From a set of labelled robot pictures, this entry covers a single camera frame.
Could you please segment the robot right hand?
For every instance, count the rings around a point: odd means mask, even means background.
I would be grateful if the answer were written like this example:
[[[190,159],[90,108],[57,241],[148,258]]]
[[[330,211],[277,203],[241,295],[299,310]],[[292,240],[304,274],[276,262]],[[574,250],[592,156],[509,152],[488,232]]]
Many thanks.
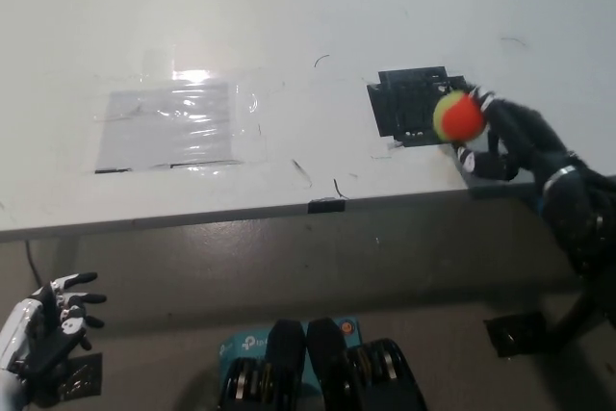
[[[573,169],[567,147],[539,112],[483,87],[468,85],[463,91],[488,126],[486,151],[472,150],[462,142],[452,145],[466,172],[486,180],[510,181],[524,169],[542,187],[561,171]]]

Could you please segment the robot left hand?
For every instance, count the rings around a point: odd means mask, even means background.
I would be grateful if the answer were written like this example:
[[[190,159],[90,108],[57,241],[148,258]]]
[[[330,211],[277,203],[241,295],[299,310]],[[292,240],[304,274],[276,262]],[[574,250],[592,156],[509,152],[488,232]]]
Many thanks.
[[[51,372],[77,346],[90,349],[87,331],[102,328],[104,322],[87,308],[107,298],[74,288],[97,277],[95,272],[59,277],[18,302],[1,329],[1,369],[34,380]]]

